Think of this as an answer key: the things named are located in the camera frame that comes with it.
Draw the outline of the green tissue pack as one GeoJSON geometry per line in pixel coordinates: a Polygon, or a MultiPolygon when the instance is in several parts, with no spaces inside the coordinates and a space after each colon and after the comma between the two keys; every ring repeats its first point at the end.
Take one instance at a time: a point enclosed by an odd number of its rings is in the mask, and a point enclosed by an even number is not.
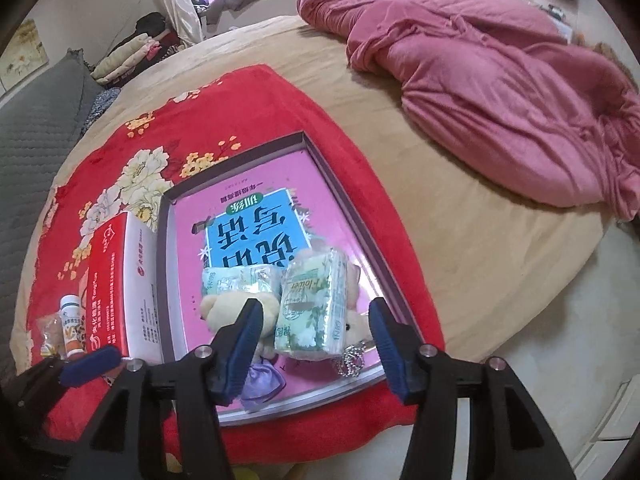
{"type": "Polygon", "coordinates": [[[344,252],[307,250],[288,265],[281,281],[274,350],[299,361],[333,359],[345,348],[347,265],[344,252]]]}

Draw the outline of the purple cloth item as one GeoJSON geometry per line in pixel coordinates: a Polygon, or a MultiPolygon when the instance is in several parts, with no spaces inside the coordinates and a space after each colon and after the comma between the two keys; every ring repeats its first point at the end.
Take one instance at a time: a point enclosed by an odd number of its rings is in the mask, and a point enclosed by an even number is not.
{"type": "Polygon", "coordinates": [[[285,386],[285,378],[270,362],[252,364],[248,369],[240,403],[249,412],[260,410],[285,386]]]}

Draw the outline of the cream teddy bear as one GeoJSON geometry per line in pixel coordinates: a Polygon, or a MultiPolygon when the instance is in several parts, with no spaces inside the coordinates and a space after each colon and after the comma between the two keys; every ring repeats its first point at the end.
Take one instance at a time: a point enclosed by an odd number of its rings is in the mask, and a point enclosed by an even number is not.
{"type": "Polygon", "coordinates": [[[280,301],[272,292],[244,292],[232,290],[219,295],[205,295],[200,304],[201,319],[205,321],[208,330],[216,334],[221,327],[232,325],[247,300],[256,299],[262,305],[262,332],[254,352],[254,362],[277,359],[274,350],[274,329],[280,313],[280,301]]]}

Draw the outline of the white supplement bottle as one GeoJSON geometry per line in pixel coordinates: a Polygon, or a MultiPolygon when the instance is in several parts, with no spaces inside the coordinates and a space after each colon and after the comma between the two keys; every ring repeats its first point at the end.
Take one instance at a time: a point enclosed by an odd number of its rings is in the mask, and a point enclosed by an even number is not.
{"type": "Polygon", "coordinates": [[[82,356],[85,353],[85,321],[80,298],[76,295],[63,296],[58,315],[62,325],[66,358],[70,360],[82,356]]]}

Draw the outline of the red and white carton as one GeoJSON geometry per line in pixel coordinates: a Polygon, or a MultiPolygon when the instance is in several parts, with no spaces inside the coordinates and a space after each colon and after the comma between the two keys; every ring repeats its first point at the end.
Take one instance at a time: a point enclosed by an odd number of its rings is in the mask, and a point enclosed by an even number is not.
{"type": "Polygon", "coordinates": [[[156,299],[156,235],[129,211],[93,234],[89,257],[86,348],[108,344],[125,359],[163,362],[156,299]]]}

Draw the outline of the beige bed sheet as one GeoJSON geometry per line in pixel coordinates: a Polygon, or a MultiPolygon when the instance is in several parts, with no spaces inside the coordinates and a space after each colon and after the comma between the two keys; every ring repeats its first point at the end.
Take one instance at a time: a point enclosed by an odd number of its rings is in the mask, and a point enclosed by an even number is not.
{"type": "Polygon", "coordinates": [[[319,104],[366,156],[416,250],[450,354],[559,362],[604,333],[608,312],[585,277],[608,214],[544,209],[474,176],[410,125],[395,81],[354,72],[341,40],[296,16],[226,32],[137,76],[70,152],[54,184],[126,120],[260,63],[319,104]]]}

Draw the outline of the blue label card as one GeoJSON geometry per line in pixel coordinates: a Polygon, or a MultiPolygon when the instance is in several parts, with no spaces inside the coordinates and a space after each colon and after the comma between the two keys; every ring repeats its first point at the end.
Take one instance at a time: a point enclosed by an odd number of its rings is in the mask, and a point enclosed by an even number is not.
{"type": "Polygon", "coordinates": [[[206,262],[212,268],[271,264],[286,268],[310,248],[303,221],[286,188],[231,202],[205,230],[206,262]]]}

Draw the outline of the purple shallow box tray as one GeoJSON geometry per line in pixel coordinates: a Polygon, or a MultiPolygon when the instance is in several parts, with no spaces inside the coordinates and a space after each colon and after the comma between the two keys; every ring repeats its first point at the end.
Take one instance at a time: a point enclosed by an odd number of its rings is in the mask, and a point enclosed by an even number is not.
{"type": "Polygon", "coordinates": [[[284,269],[301,250],[323,246],[341,249],[358,266],[360,315],[382,297],[399,322],[416,322],[372,234],[305,133],[251,148],[176,184],[163,195],[158,214],[156,287],[165,361],[178,361],[213,338],[198,313],[205,269],[284,269]]]}

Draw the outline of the grey quilted headboard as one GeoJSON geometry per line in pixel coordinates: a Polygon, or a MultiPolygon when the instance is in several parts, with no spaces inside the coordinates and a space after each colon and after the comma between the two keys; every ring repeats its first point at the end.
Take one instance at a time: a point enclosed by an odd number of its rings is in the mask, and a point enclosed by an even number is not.
{"type": "Polygon", "coordinates": [[[15,375],[11,330],[23,263],[49,188],[101,87],[68,50],[1,105],[1,381],[15,375]]]}

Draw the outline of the blue patterned pillow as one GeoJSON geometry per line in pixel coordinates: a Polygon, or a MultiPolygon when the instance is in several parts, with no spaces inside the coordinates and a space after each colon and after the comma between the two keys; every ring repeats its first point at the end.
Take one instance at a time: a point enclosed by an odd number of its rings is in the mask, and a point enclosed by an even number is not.
{"type": "Polygon", "coordinates": [[[119,96],[117,87],[101,91],[94,99],[89,114],[81,127],[80,135],[84,136],[87,130],[113,105],[119,96]]]}

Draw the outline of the pink quilt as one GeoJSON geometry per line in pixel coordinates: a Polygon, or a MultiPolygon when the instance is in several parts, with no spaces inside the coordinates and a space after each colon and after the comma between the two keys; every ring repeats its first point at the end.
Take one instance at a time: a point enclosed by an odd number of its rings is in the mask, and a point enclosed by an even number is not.
{"type": "Polygon", "coordinates": [[[488,180],[560,208],[639,211],[639,96],[603,54],[522,0],[298,0],[351,68],[400,84],[406,114],[488,180]]]}

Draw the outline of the folded clothes stack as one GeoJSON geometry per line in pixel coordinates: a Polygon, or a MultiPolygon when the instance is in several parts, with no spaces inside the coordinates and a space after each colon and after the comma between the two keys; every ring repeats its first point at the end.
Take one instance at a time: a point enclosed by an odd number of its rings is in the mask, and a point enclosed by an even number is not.
{"type": "Polygon", "coordinates": [[[102,86],[110,84],[158,50],[160,43],[144,32],[107,55],[91,72],[91,77],[102,86]]]}

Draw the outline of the small beige plush keychain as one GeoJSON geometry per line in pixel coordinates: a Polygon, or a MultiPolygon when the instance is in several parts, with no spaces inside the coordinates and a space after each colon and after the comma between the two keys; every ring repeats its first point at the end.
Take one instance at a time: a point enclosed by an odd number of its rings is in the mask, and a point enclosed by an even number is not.
{"type": "Polygon", "coordinates": [[[358,377],[364,369],[364,354],[373,346],[369,327],[369,315],[357,310],[359,298],[360,267],[347,263],[346,268],[346,311],[345,311],[345,348],[342,355],[333,362],[334,368],[342,377],[358,377]]]}

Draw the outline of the wall painting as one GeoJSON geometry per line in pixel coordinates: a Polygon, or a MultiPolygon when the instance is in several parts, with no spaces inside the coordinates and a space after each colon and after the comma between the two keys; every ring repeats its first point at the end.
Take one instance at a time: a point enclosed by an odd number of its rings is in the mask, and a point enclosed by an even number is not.
{"type": "Polygon", "coordinates": [[[1,55],[0,76],[3,90],[11,90],[48,63],[49,58],[36,23],[29,18],[18,26],[1,55]]]}

